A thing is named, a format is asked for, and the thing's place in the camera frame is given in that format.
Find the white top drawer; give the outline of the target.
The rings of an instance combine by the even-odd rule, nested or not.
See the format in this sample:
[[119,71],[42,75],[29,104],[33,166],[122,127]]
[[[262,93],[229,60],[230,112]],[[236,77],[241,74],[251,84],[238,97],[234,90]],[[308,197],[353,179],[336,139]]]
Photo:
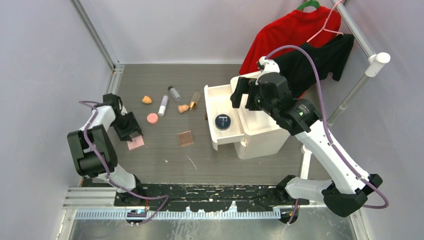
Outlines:
[[232,93],[229,84],[204,87],[207,122],[216,151],[219,145],[240,142],[245,136],[238,110],[232,107]]

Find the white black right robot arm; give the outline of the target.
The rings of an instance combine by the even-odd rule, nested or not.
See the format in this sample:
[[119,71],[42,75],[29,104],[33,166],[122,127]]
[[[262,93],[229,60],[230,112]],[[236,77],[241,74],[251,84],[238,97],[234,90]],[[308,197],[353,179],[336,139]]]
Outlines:
[[277,185],[277,198],[283,205],[296,199],[324,203],[340,217],[347,217],[367,207],[368,196],[379,193],[382,178],[363,170],[332,138],[321,112],[307,99],[292,97],[285,77],[277,72],[262,73],[257,78],[238,77],[230,96],[232,107],[263,111],[276,124],[304,144],[329,173],[330,180],[303,179],[288,175]]

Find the dark blue round jar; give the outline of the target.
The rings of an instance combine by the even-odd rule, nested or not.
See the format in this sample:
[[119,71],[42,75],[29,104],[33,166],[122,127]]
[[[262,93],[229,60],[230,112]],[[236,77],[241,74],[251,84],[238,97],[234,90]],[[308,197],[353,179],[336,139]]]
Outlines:
[[215,127],[220,131],[225,131],[231,126],[231,118],[227,114],[219,114],[215,117]]

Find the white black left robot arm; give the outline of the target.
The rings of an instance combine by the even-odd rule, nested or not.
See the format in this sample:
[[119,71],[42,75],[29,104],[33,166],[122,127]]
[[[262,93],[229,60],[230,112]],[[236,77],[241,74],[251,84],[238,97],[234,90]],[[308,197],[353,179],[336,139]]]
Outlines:
[[80,129],[67,134],[76,172],[114,187],[118,204],[141,206],[146,200],[141,182],[119,165],[108,135],[108,129],[112,128],[120,141],[135,143],[135,138],[143,136],[143,132],[134,113],[127,111],[122,99],[113,93],[103,95],[102,102],[81,104],[91,109],[91,116]]

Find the pink square pad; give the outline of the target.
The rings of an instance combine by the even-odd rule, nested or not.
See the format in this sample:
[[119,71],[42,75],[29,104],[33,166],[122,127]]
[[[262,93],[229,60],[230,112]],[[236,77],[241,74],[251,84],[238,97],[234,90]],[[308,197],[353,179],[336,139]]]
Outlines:
[[127,147],[130,151],[135,150],[136,148],[142,147],[145,145],[144,139],[142,135],[136,136],[131,139],[131,141],[127,141]]

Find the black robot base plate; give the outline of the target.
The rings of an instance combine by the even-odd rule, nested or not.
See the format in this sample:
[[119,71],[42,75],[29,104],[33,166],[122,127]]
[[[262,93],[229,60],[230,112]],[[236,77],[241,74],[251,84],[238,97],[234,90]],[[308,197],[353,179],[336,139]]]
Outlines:
[[146,201],[128,193],[116,193],[116,207],[148,207],[156,211],[162,204],[157,196],[169,197],[163,212],[227,212],[235,204],[237,212],[267,212],[276,206],[292,206],[295,200],[283,193],[275,185],[228,185],[228,184],[141,184],[141,195],[149,197]]

